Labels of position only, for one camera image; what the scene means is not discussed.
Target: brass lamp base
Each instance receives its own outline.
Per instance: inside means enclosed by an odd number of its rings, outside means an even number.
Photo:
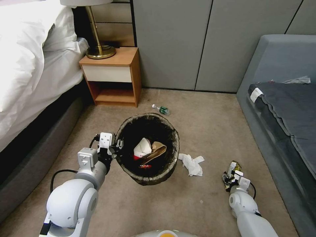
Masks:
[[[108,45],[102,45],[102,52],[103,53],[100,55],[98,47],[88,48],[86,56],[91,59],[104,59],[116,54],[115,48]]]

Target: nightstand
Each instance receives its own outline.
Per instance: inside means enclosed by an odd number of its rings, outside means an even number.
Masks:
[[[137,107],[142,90],[138,48],[121,47],[106,59],[79,61],[95,105]]]

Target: white duvet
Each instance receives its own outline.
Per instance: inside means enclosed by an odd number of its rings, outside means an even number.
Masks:
[[[0,7],[0,141],[38,85],[44,68],[43,44],[65,10],[71,11],[58,0]]]

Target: trash bag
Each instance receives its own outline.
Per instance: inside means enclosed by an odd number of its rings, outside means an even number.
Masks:
[[[161,142],[167,150],[161,156],[150,161],[149,169],[141,169],[134,161],[134,147],[142,138],[151,143]],[[126,119],[120,126],[117,135],[124,145],[116,157],[122,169],[141,185],[155,185],[167,180],[173,173],[179,155],[179,135],[171,123],[156,113],[139,114]]]

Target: lamp stem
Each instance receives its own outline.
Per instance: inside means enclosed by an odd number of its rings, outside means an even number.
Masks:
[[[96,39],[96,43],[97,43],[97,46],[98,46],[99,55],[103,55],[102,46],[101,46],[100,41],[99,41],[99,36],[98,36],[98,32],[96,30],[96,25],[95,25],[95,21],[94,21],[94,17],[93,17],[91,6],[86,6],[86,10],[88,11],[88,14],[89,14],[89,16],[91,18],[91,23],[92,23],[92,27],[93,27],[93,32],[94,32],[94,36],[95,36],[95,39]]]

